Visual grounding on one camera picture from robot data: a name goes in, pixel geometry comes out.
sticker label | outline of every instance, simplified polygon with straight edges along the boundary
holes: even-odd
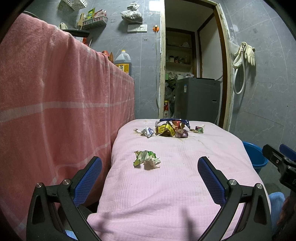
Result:
[[[128,74],[129,64],[116,64],[116,66]]]

pink bed sheet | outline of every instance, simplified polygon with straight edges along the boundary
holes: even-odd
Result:
[[[99,156],[87,202],[99,199],[117,132],[134,119],[134,82],[102,53],[24,14],[0,59],[0,208],[25,239],[37,182],[59,184]]]
[[[220,208],[197,171],[202,156],[241,185],[262,183],[243,143],[231,133],[198,121],[190,121],[190,125],[205,124],[204,134],[189,132],[185,139],[147,139],[133,131],[153,128],[155,121],[133,120],[118,132],[97,213],[88,217],[103,241],[197,240]],[[161,158],[160,168],[134,168],[137,150],[155,152]],[[224,238],[233,232],[241,211],[240,204]]]

electrical outlet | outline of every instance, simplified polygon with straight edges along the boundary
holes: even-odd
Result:
[[[138,32],[147,32],[147,24],[139,24],[138,25]]]

candy wrapper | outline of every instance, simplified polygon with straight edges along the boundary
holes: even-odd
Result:
[[[154,134],[154,131],[150,127],[146,127],[144,130],[139,131],[139,129],[134,129],[134,131],[141,133],[141,136],[146,136],[147,138],[151,137]]]
[[[196,126],[195,127],[195,130],[194,129],[190,129],[190,131],[195,132],[195,133],[201,133],[201,134],[203,134],[204,128],[205,128],[205,125]]]
[[[156,135],[161,135],[164,137],[173,137],[175,135],[175,130],[169,122],[161,126],[156,126],[155,131]]]
[[[179,130],[179,129],[184,129],[184,127],[185,127],[185,124],[179,120],[173,120],[172,123],[173,123],[173,128],[175,131]]]
[[[175,133],[176,138],[187,138],[188,137],[188,131],[185,129],[178,129]]]
[[[160,158],[157,158],[155,153],[152,151],[135,151],[136,160],[134,161],[133,165],[138,166],[142,163],[146,165],[149,163],[153,168],[159,168],[157,164],[160,163]]]

white basket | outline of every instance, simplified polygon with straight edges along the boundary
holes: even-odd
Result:
[[[63,0],[68,4],[74,11],[83,9],[87,6],[87,1],[85,0]]]

